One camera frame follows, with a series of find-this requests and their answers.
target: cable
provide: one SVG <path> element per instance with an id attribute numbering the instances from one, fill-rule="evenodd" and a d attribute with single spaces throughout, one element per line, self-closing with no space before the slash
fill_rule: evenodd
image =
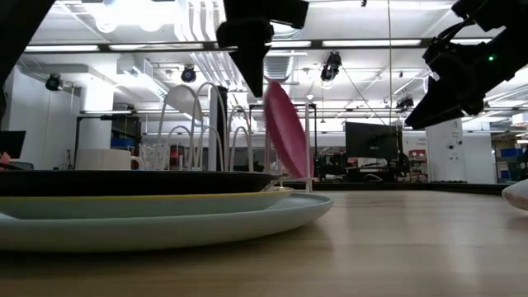
<path id="1" fill-rule="evenodd" d="M 387 0 L 387 17 L 389 18 L 389 126 L 393 121 L 393 29 L 390 18 L 390 0 Z"/>
<path id="2" fill-rule="evenodd" d="M 69 100 L 69 113 L 73 113 L 73 94 L 75 94 L 75 88 L 77 86 L 72 85 L 72 97 Z"/>
<path id="3" fill-rule="evenodd" d="M 48 140 L 48 128 L 50 126 L 50 108 L 51 108 L 51 91 L 49 91 L 49 97 L 48 97 L 48 112 L 46 114 L 46 125 L 45 125 L 45 131 L 44 131 L 44 144 L 42 148 L 42 163 L 40 164 L 43 167 L 43 164 L 45 163 L 45 157 L 46 157 L 46 145 Z"/>
<path id="4" fill-rule="evenodd" d="M 352 83 L 352 86 L 354 86 L 354 88 L 356 89 L 356 92 L 360 95 L 361 99 L 363 99 L 363 101 L 365 102 L 365 104 L 369 107 L 370 111 L 372 111 L 377 117 L 379 120 L 381 120 L 381 123 L 383 123 L 383 125 L 387 125 L 385 124 L 385 122 L 383 121 L 383 119 L 381 118 L 381 116 L 379 116 L 373 109 L 372 107 L 370 107 L 369 105 L 369 102 L 363 97 L 363 94 L 361 94 L 360 90 L 357 88 L 356 84 L 352 81 L 352 78 L 350 77 L 350 75 L 348 75 L 348 72 L 347 70 L 341 66 L 343 68 L 343 72 L 346 74 L 346 77 L 348 78 L 348 80 Z"/>

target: desk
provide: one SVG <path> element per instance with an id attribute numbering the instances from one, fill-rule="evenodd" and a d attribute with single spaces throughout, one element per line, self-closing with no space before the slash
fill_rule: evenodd
<path id="1" fill-rule="evenodd" d="M 315 224 L 243 243 L 0 254 L 2 296 L 522 296 L 528 214 L 498 196 L 332 192 Z"/>

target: dish rack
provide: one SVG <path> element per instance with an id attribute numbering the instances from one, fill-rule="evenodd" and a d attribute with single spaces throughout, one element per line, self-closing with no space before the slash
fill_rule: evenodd
<path id="1" fill-rule="evenodd" d="M 145 153 L 142 153 L 142 157 L 145 156 L 147 157 L 147 154 L 150 155 L 151 158 L 153 158 L 153 164 L 152 162 L 147 162 L 150 167 L 152 169 L 155 169 L 155 170 L 164 170 L 165 169 L 165 165 L 167 164 L 167 160 L 170 159 L 170 147 L 171 147 L 171 137 L 174 135 L 174 133 L 177 131 L 177 130 L 182 130 L 182 132 L 185 132 L 188 136 L 189 136 L 189 153 L 188 153 L 188 156 L 186 159 L 183 160 L 183 162 L 186 164 L 186 168 L 187 170 L 188 169 L 191 169 L 191 170 L 202 170 L 203 168 L 203 151 L 204 151 L 204 146 L 203 146 L 203 140 L 204 140 L 204 133 L 209 130 L 209 131 L 212 131 L 212 133 L 210 133 L 210 136 L 213 135 L 216 140 L 217 140 L 217 143 L 219 145 L 219 156 L 220 156 L 220 171 L 222 172 L 228 172 L 228 171 L 233 171 L 233 166 L 234 166 L 234 153 L 235 153 L 235 149 L 236 149 L 236 141 L 237 141 L 237 136 L 238 136 L 238 133 L 240 131 L 242 131 L 242 133 L 246 136 L 246 141 L 247 141 L 247 159 L 248 159 L 248 165 L 249 165 L 249 172 L 253 172 L 253 147 L 252 147 L 252 138 L 251 138 L 251 134 L 252 134 L 252 131 L 251 131 L 251 124 L 250 124 L 250 120 L 249 120 L 249 117 L 248 117 L 248 114 L 246 112 L 246 109 L 243 107 L 243 106 L 234 106 L 230 113 L 229 113 L 229 118 L 226 119 L 226 108 L 225 108 L 225 105 L 224 105 L 224 102 L 222 101 L 222 97 L 220 96 L 220 92 L 219 92 L 219 89 L 212 83 L 210 82 L 205 82 L 204 84 L 202 84 L 199 88 L 198 88 L 198 91 L 197 92 L 194 92 L 190 87 L 188 87 L 187 85 L 178 85 L 178 86 L 175 86 L 174 88 L 172 88 L 170 91 L 169 91 L 169 94 L 171 93 L 171 91 L 176 91 L 178 88 L 183 88 L 185 89 L 187 92 L 189 92 L 192 97 L 193 97 L 193 100 L 194 100 L 194 103 L 193 103 L 193 112 L 192 112 L 192 115 L 191 115 L 191 123 L 195 123 L 196 122 L 196 113 L 197 111 L 201 112 L 201 104 L 200 104 L 200 101 L 198 100 L 198 95 L 200 93 L 200 91 L 204 88 L 204 87 L 212 87 L 215 91 L 216 91 L 216 95 L 217 95 L 217 99 L 218 99 L 218 102 L 219 102 L 219 107 L 222 111 L 222 116 L 224 118 L 224 123 L 226 123 L 226 125 L 224 125 L 224 127 L 221 127 L 223 129 L 223 132 L 224 132 L 224 135 L 226 135 L 226 141 L 224 141 L 224 145 L 221 144 L 221 141 L 220 141 L 220 137 L 219 137 L 219 132 L 218 130 L 211 126 L 211 125 L 204 125 L 204 122 L 201 121 L 200 122 L 200 138 L 198 139 L 198 143 L 196 144 L 195 143 L 195 140 L 194 140 L 194 136 L 195 136 L 195 125 L 191 125 L 191 128 L 188 129 L 187 127 L 183 126 L 183 125 L 176 125 L 174 127 L 171 128 L 171 130 L 169 131 L 168 133 L 168 136 L 167 138 L 165 139 L 165 141 L 162 141 L 162 131 L 163 131 L 163 122 L 165 120 L 165 111 L 167 109 L 167 105 L 170 105 L 171 102 L 170 102 L 170 98 L 169 96 L 167 96 L 167 99 L 165 100 L 165 102 L 163 103 L 163 108 L 162 108 L 162 114 L 161 114 L 161 119 L 160 119 L 160 123 L 159 123 L 159 128 L 158 128 L 158 137 L 157 137 L 157 140 L 156 140 L 156 145 L 155 147 L 145 147 L 144 150 L 145 150 Z M 306 158 L 306 162 L 307 163 L 310 163 L 310 138 L 309 138 L 309 105 L 308 103 L 306 104 L 305 106 L 305 111 L 306 111 L 306 115 L 305 116 L 305 130 L 308 131 L 306 133 L 306 149 L 307 149 L 307 158 Z M 243 113 L 243 117 L 244 117 L 244 120 L 246 121 L 246 126 L 247 127 L 243 127 L 243 126 L 239 126 L 235 131 L 234 131 L 234 136 L 233 136 L 233 143 L 232 145 L 230 145 L 230 133 L 231 133 L 231 124 L 233 123 L 233 117 L 235 116 L 235 113 L 237 112 L 242 112 Z M 266 132 L 266 145 L 265 145 L 265 172 L 266 173 L 271 173 L 271 139 L 269 138 L 269 135 L 268 133 Z M 276 160 L 276 163 L 279 164 L 279 168 L 281 168 L 281 161 L 277 158 Z M 311 192 L 312 190 L 312 177 L 311 177 L 311 172 L 310 172 L 310 166 L 307 166 L 308 170 L 307 170 L 307 177 L 306 178 L 302 178 L 302 179 L 291 179 L 291 178 L 288 178 L 288 177 L 285 177 L 285 178 L 282 178 L 280 180 L 280 185 L 282 186 L 283 182 L 285 181 L 303 181 L 306 183 L 306 192 Z"/>

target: monitor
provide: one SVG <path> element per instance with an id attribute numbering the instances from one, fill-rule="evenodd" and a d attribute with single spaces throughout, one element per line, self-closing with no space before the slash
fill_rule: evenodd
<path id="1" fill-rule="evenodd" d="M 397 127 L 347 122 L 346 155 L 353 158 L 398 158 Z"/>
<path id="2" fill-rule="evenodd" d="M 25 131 L 0 132 L 0 155 L 7 153 L 11 158 L 20 158 L 25 137 Z"/>

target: fluorescent light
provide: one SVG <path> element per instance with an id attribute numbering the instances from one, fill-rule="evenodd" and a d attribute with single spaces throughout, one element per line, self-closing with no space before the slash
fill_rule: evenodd
<path id="1" fill-rule="evenodd" d="M 420 45 L 421 40 L 326 40 L 324 47 L 367 47 L 367 46 L 412 46 Z"/>
<path id="2" fill-rule="evenodd" d="M 26 52 L 69 52 L 69 51 L 99 51 L 97 45 L 29 45 Z"/>
<path id="3" fill-rule="evenodd" d="M 271 51 L 267 53 L 266 57 L 306 57 L 307 52 L 276 52 Z"/>
<path id="4" fill-rule="evenodd" d="M 419 1 L 394 1 L 390 3 L 391 10 L 417 10 L 417 11 L 435 11 L 451 9 L 452 2 L 446 1 L 432 1 L 431 3 Z M 387 9 L 388 3 L 386 0 L 369 0 L 367 9 Z M 357 9 L 365 10 L 357 1 L 318 1 L 311 2 L 310 8 L 342 8 L 342 9 Z"/>
<path id="5" fill-rule="evenodd" d="M 202 50 L 201 43 L 175 43 L 166 45 L 144 44 L 144 45 L 109 45 L 111 50 Z"/>
<path id="6" fill-rule="evenodd" d="M 310 47 L 312 41 L 305 40 L 277 40 L 271 42 L 272 48 Z"/>
<path id="7" fill-rule="evenodd" d="M 453 39 L 451 42 L 461 44 L 461 45 L 478 45 L 479 43 L 488 43 L 491 41 L 491 38 L 483 38 L 483 39 Z"/>
<path id="8" fill-rule="evenodd" d="M 132 111 L 81 111 L 85 115 L 131 115 Z"/>
<path id="9" fill-rule="evenodd" d="M 142 111 L 136 111 L 135 113 L 137 113 L 137 114 L 158 114 L 158 115 L 161 115 L 162 111 L 161 110 L 142 110 Z M 176 111 L 176 110 L 165 110 L 165 113 L 166 114 L 180 114 L 182 112 L 181 111 Z"/>

